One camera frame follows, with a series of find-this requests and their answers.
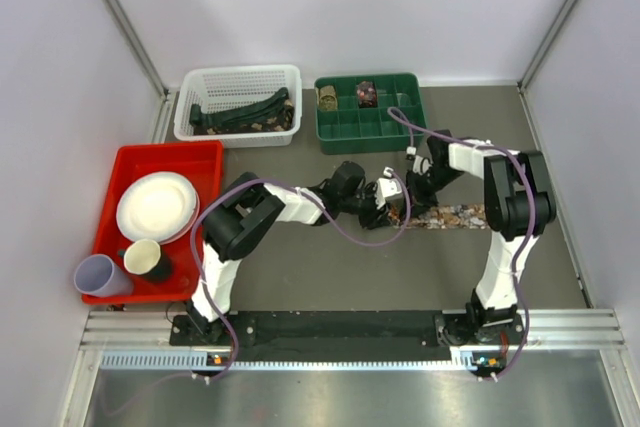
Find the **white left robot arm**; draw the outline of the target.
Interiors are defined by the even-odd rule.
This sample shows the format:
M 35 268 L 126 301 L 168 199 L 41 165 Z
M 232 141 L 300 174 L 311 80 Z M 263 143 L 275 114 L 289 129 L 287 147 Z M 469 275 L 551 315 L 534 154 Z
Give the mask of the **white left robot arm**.
M 226 334 L 230 323 L 231 291 L 241 262 L 276 223 L 322 226 L 346 213 L 364 229 L 389 224 L 392 204 L 402 207 L 407 189 L 391 168 L 366 181 L 364 169 L 346 161 L 329 178 L 311 187 L 286 187 L 266 182 L 252 172 L 240 176 L 196 220 L 202 247 L 193 247 L 199 284 L 187 303 L 189 327 L 198 341 L 212 344 Z

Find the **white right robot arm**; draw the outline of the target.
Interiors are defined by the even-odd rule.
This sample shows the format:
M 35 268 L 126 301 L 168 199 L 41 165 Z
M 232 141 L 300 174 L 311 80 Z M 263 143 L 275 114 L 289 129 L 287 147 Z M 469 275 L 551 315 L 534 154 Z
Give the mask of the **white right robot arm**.
M 445 315 L 443 340 L 450 345 L 487 343 L 522 324 L 517 308 L 526 259 L 557 215 L 544 156 L 517 152 L 488 141 L 450 140 L 448 130 L 426 138 L 431 156 L 406 148 L 406 185 L 414 215 L 437 203 L 436 194 L 464 174 L 483 181 L 484 212 L 491 243 L 483 275 L 465 305 L 465 314 Z

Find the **brown floral patterned tie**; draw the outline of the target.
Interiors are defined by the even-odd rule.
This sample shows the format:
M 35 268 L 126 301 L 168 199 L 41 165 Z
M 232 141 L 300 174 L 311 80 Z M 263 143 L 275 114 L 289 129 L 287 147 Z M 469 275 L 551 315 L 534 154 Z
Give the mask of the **brown floral patterned tie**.
M 408 228 L 427 230 L 489 228 L 483 204 L 438 205 L 429 208 L 411 208 Z

